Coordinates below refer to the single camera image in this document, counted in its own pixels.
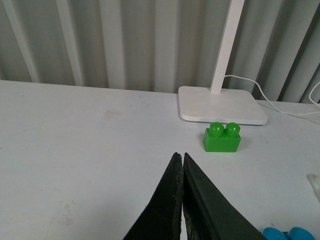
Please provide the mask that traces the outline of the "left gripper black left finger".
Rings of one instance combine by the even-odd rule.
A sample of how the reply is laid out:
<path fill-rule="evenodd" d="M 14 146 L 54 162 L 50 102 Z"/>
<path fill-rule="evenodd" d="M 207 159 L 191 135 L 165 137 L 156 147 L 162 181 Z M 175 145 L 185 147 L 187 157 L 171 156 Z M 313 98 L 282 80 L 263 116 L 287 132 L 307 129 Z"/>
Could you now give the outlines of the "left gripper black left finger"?
<path fill-rule="evenodd" d="M 184 169 L 174 153 L 148 205 L 132 225 L 125 240 L 179 240 L 181 235 Z"/>

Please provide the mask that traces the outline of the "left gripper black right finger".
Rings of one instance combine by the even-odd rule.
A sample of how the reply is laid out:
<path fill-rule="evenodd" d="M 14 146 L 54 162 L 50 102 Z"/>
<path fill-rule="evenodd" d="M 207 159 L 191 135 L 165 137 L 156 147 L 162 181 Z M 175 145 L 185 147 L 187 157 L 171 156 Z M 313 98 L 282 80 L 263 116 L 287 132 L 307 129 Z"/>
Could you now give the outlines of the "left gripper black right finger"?
<path fill-rule="evenodd" d="M 183 215 L 189 240 L 264 240 L 191 156 L 184 155 Z"/>

